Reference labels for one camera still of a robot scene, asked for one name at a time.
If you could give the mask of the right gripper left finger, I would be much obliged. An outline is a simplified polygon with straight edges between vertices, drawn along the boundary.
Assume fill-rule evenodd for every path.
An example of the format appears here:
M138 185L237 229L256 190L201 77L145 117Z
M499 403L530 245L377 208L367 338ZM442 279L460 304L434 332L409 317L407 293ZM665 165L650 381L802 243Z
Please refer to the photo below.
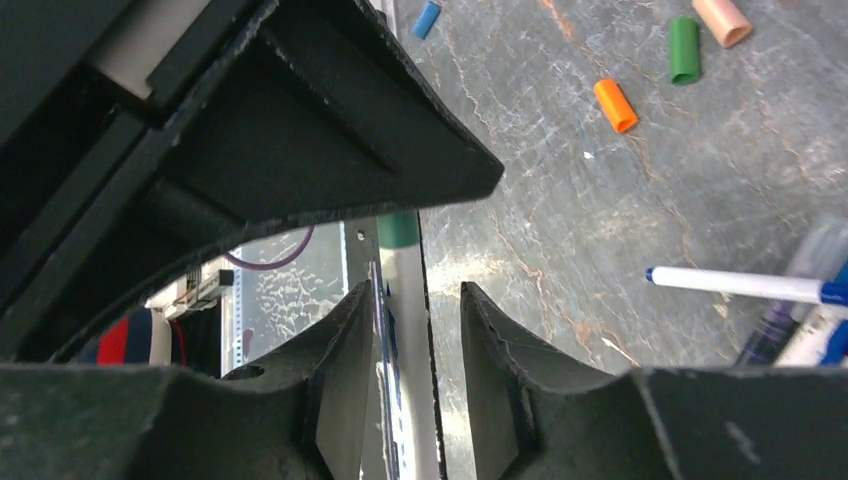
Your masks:
M222 379L182 367L8 364L5 479L355 479L373 287Z

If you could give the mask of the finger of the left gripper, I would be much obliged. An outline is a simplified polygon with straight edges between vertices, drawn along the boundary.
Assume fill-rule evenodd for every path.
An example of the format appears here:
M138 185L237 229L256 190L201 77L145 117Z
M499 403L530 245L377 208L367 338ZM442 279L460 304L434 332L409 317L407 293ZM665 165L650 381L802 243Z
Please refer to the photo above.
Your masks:
M503 171L367 1L5 1L1 357L66 360L241 243Z

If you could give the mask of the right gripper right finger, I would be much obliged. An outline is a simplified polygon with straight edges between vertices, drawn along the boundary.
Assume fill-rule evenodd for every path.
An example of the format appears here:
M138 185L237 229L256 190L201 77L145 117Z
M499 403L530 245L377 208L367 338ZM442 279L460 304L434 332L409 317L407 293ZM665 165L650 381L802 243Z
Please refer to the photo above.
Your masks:
M481 479L843 479L843 368L635 368L557 350L475 283L461 338Z

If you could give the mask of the green capped marker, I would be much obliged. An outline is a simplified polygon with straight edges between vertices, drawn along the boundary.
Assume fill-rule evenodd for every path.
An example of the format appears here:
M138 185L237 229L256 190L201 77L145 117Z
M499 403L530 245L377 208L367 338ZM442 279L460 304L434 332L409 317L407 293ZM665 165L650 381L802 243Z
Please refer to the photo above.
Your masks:
M377 233L398 475L439 479L437 389L418 212L378 217Z

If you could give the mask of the blue pen crosswise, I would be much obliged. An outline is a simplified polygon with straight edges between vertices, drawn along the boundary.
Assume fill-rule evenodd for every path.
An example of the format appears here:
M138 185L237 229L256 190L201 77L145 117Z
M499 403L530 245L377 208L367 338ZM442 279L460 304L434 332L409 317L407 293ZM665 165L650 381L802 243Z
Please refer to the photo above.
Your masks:
M817 279L729 271L650 267L648 282L662 287L728 293L816 305L847 306L847 285Z

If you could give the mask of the orange marker cap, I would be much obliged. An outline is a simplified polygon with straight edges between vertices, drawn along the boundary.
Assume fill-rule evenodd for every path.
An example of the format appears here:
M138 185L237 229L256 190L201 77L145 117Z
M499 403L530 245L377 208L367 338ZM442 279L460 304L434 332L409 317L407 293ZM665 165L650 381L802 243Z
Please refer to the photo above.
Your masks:
M599 105L616 133L624 133L634 127L639 118L618 83L605 78L593 87Z

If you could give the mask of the light blue pen cap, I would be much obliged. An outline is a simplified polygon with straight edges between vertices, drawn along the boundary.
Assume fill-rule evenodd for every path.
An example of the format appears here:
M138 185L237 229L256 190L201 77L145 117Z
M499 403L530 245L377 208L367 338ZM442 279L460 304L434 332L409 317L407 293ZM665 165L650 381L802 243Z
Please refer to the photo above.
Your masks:
M421 40L426 39L440 13L441 6L438 3L427 1L411 28L412 35Z

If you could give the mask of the green marker cap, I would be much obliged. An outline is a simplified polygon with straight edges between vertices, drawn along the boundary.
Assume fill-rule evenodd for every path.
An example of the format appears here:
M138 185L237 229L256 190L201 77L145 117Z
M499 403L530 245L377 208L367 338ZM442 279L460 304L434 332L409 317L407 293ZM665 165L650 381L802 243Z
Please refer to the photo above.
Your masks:
M687 85L701 77L699 28L691 17L677 17L669 26L669 75L673 85Z

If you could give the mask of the peach pen cap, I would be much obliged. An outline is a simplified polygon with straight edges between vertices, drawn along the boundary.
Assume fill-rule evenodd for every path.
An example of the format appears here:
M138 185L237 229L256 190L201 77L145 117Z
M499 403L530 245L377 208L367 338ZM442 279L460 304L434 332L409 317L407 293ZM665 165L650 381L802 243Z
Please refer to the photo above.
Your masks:
M732 0L692 0L692 6L723 48L731 48L752 31L753 26Z

